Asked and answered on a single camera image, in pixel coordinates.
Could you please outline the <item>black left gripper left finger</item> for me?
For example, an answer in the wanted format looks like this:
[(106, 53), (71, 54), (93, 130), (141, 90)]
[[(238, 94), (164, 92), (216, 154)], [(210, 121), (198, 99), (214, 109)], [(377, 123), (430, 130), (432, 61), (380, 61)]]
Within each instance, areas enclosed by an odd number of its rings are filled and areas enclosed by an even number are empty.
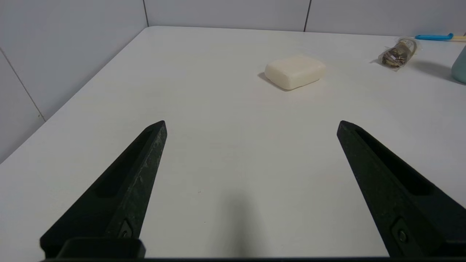
[(146, 127), (40, 238), (46, 259), (143, 259), (139, 239), (162, 152), (165, 121)]

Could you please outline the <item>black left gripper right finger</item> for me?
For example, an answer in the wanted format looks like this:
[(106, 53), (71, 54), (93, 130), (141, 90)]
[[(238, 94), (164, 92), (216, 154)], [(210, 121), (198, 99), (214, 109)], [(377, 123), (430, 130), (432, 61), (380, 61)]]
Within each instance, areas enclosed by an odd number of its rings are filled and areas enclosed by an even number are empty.
[(465, 257), (462, 205), (360, 126), (337, 137), (390, 257)]

